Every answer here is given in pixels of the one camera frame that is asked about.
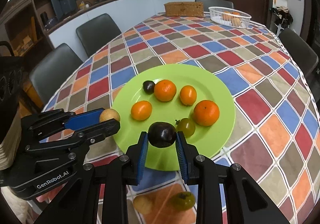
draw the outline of dining table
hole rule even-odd
[[[319,112],[302,71],[278,37],[251,21],[246,29],[214,23],[204,17],[158,14],[139,23],[99,49],[57,90],[44,111],[77,114],[111,108],[117,94],[137,74],[166,64],[188,64],[217,76],[235,105],[235,125],[212,160],[239,163],[262,187],[291,224],[302,224],[319,199]],[[69,129],[46,142],[65,139]],[[122,155],[112,136],[90,146],[85,163],[108,164]],[[101,223],[103,185],[98,223]],[[168,199],[183,191],[197,197],[197,186],[184,184],[179,171],[145,168],[138,186],[127,186],[130,224],[192,224],[195,206],[172,214]],[[226,201],[220,184],[223,223]],[[138,195],[153,198],[154,209],[133,207]]]

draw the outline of green tomato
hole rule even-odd
[[[189,118],[176,120],[177,132],[182,131],[185,137],[190,137],[195,133],[196,125]]]
[[[173,195],[170,201],[177,211],[187,211],[195,205],[196,198],[191,192],[180,192]]]

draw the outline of black chair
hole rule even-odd
[[[62,43],[31,71],[29,78],[44,104],[81,64],[76,53]]]
[[[314,50],[297,33],[289,28],[284,29],[280,33],[279,39],[302,70],[305,78],[311,76],[312,71],[319,62],[319,57]]]
[[[209,11],[209,7],[226,7],[233,9],[233,2],[231,1],[224,1],[224,0],[195,0],[195,2],[202,2],[203,3],[203,10]]]
[[[90,57],[109,41],[119,36],[121,31],[110,15],[104,13],[79,26],[76,33]]]

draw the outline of box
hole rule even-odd
[[[202,2],[168,2],[164,8],[166,16],[203,17]]]

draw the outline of white plastic basket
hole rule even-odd
[[[226,7],[209,7],[209,11],[212,21],[238,29],[246,29],[251,19],[245,12]]]

